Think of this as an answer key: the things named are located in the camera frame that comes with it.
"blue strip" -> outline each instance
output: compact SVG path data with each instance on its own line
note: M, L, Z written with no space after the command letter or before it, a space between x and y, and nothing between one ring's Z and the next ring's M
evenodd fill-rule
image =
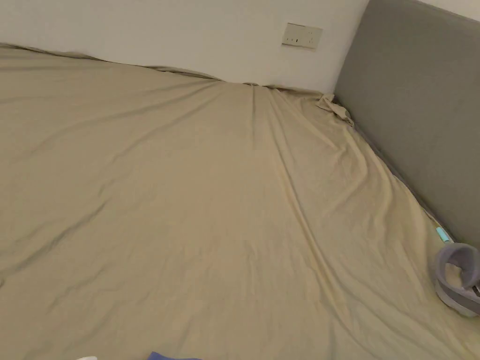
M437 232L443 242L452 242L445 230L443 230L442 228L437 228Z

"gray headboard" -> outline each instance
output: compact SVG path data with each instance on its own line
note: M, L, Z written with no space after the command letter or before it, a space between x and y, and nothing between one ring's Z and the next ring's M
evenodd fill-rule
M480 23L371 0L335 93L454 238L480 246Z

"outlet plate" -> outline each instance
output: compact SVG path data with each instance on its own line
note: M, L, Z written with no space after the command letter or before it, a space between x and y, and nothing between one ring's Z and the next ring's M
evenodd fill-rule
M282 44L317 49L322 29L288 23L283 34Z
M305 48L316 49L320 42L323 30L318 27L306 26L303 29L301 45Z
M287 24L285 33L283 34L282 44L300 46L303 39L305 27L296 24Z

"bedding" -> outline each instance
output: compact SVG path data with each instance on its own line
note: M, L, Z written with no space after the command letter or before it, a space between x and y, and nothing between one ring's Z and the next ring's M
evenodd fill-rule
M0 47L0 358L477 359L327 97Z

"sheet wrinkle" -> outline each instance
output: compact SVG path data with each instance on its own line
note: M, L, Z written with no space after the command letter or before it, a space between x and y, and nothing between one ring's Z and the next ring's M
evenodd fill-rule
M57 71L71 71L71 70L104 70L104 66L2 66L0 65L0 72L37 72L45 70L57 70Z
M335 144L328 136L326 136L323 132L319 131L312 123L311 121L305 116L305 113L301 113L300 111L297 111L292 104L289 103L286 95L282 94L281 91L277 90L278 94L280 95L280 98L283 100L283 102L286 104L287 109L289 112L293 115L293 118L299 122L305 129L310 131L317 139L321 140L323 143L325 143L327 146L334 150L338 150L338 145Z
M361 280L360 278L358 278L357 276L353 275L350 270L348 270L346 267L342 266L342 265L339 265L341 266L343 272L345 274L347 274L348 276L350 276L352 279L354 279L355 283L357 285L360 285L363 287L364 290L367 290L369 291L371 294L373 294L377 300L380 300L380 302L383 303L384 306L388 307L390 311L393 311L393 312L396 312L397 314L401 315L401 317L403 319L406 320L406 322L414 322L416 325L419 325L422 329L423 332L425 332L426 334L430 334L432 335L435 340L438 341L439 344L443 345L445 343L445 339L441 339L439 338L438 336L435 335L435 332L433 331L433 329L428 325L428 323L425 323L423 321L421 321L419 318L413 318L411 315L409 315L408 313L406 313L404 310L400 309L399 307L397 307L393 302L389 301L384 295L380 294L378 291L374 290L370 285L368 285L366 282L364 282L363 280ZM350 287L347 287L347 286L344 286L342 285L342 287L344 288L344 290L346 291L346 293L348 293L348 295L350 295L353 299L355 299L358 303L362 304L366 309L368 309L370 311L370 313L372 315L374 315L378 320L380 320L381 322L383 322L384 320L380 318L380 316L377 315L378 313L378 307L376 309L374 309L372 306L368 305L368 301L364 301L362 299L360 299L358 297L358 295L356 295L356 292L354 292L353 290L350 289Z
M17 262L16 264L7 266L3 269L0 270L0 277L4 276L10 276L15 273L18 273L25 268L29 267L31 264L35 263L36 261L40 260L43 258L45 255L47 255L50 251L52 251L55 247L57 247L60 243L62 243L64 240L66 240L70 235L74 234L77 232L79 229L81 229L83 226L88 224L90 221L94 220L98 214L102 212L104 209L105 205L107 204L107 201L103 202L97 209L95 209L93 212L83 216L80 220L78 220L76 223L73 223L72 225L68 226L64 231L62 231L60 234L55 236L52 240L41 246L38 250L34 251L32 254L27 256L25 259Z
M47 314L49 314L57 305L59 305L62 300L70 295L70 293L78 291L82 288L84 288L87 285L90 285L92 282L94 282L102 273L107 271L109 268L111 268L111 264L108 265L103 265L100 270L98 270L96 273L93 275L86 277L75 284L67 287L62 293L57 295L55 299L51 302L51 304L47 307Z
M346 203L354 196L359 189L365 186L369 178L368 164L365 155L361 152L358 144L355 142L351 134L347 129L343 131L343 139L346 141L348 148L357 159L357 165L359 170L355 172L355 177L350 176L353 179L352 182L345 188L340 195L332 198L329 204L322 210L322 217L326 217L327 214L338 212L339 208L346 206Z
M153 136L157 135L158 133L161 133L165 130L168 130L172 126L178 125L182 121L185 121L186 119L189 118L190 115L197 113L203 109L205 109L207 106L209 106L211 103L215 102L220 95L215 95L213 98L199 104L198 106L194 107L193 109L187 111L185 114L180 115L176 118L174 118L170 123L160 125L158 127L153 128L152 130L146 132L144 135L140 136L138 139L136 139L133 143L131 143L129 146L121 150L119 153L115 154L111 160L111 164L115 163L118 159L126 156L130 151L134 150L136 147L138 147L141 143L149 140Z
M252 118L250 126L252 128L252 147L255 147L255 119L257 118L257 108L255 107L255 86L251 85L252 89Z
M282 150L276 140L275 137L275 131L273 129L273 125L271 121L269 121L270 128L271 128L271 137L272 140L274 141L275 147L276 147L276 153L278 155L279 161L279 169L281 170L280 174L282 175L281 179L282 184L284 185L284 191L285 195L287 196L287 200L289 202L289 208L295 215L295 218L299 224L299 227L302 230L302 233L304 235L304 239L306 240L309 249L311 251L311 254L313 256L313 263L316 265L316 271L314 271L315 276L317 277L317 282L319 288L324 288L325 291L323 293L327 294L328 298L328 306L330 307L331 310L335 314L343 313L346 315L346 313L349 313L349 310L345 306L346 300L343 298L341 295L341 291L338 291L338 280L337 276L335 275L334 272L331 271L331 269L334 269L332 267L329 267L328 261L326 260L320 246L318 245L320 242L317 241L315 238L310 225L308 223L307 218L304 215L304 211L301 207L300 200L298 198L297 192L295 190L295 185L292 180L291 174L288 170L288 167L286 165L285 159L282 155Z
M32 240L35 237L36 234L38 234L40 231L42 231L47 225L50 225L52 223L53 223L53 221L45 221L43 224L40 224L40 225L36 226L32 231L30 231L26 235L23 235L19 238L16 238L15 240L13 240L9 244L7 244L6 247L4 247L3 249L0 249L0 257L4 256L6 254L10 255L12 253L15 253L18 250L17 249L18 246L22 245L25 242L28 242L28 241Z
M45 146L47 144L49 144L50 142L55 141L59 137L64 136L65 134L68 134L68 133L70 133L72 131L75 131L77 129L81 129L81 128L84 128L84 127L87 127L87 126L90 126L90 125L93 125L93 124L97 125L97 124L103 123L103 122L109 122L109 121L112 121L112 120L119 120L119 119L127 118L127 117L130 117L130 116L133 116L133 115L144 114L144 113L149 112L149 111L159 110L159 109L161 109L165 106L168 106L168 105L175 105L175 104L180 103L180 102L184 101L185 99L190 98L191 96L197 95L200 92L202 92L204 90L207 90L210 87L213 87L215 85L217 85L217 84L216 83L207 84L200 89L193 90L191 93L184 94L180 97L175 97L175 98L172 98L172 99L168 99L168 100L165 100L164 102L160 102L160 103L157 103L157 104L154 104L154 105L149 105L149 106L146 106L146 107L137 108L135 110L124 111L124 112L117 113L117 114L107 115L107 116L97 118L97 119L94 118L94 119L90 119L90 120L79 121L79 122L77 122L77 123L75 123L75 124L73 124L73 125L71 125L67 128L64 128L64 129L50 135L49 137L44 139L41 143L39 143L35 147L33 147L33 149L31 149L29 151L29 153L25 156L30 157L30 156L35 155L38 151L45 148Z

